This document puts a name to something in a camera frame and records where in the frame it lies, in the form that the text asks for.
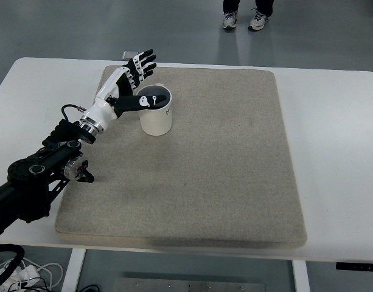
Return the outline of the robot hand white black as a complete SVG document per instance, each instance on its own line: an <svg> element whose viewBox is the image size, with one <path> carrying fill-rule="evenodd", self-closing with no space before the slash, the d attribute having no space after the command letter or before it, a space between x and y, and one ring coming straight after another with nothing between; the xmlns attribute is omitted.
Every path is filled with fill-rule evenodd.
<svg viewBox="0 0 373 292"><path fill-rule="evenodd" d="M149 49L116 68L99 89L92 107L84 112L80 126L102 133L112 120L119 118L124 112L165 107L168 98L164 94L134 94L134 90L154 73L155 59L154 51Z"/></svg>

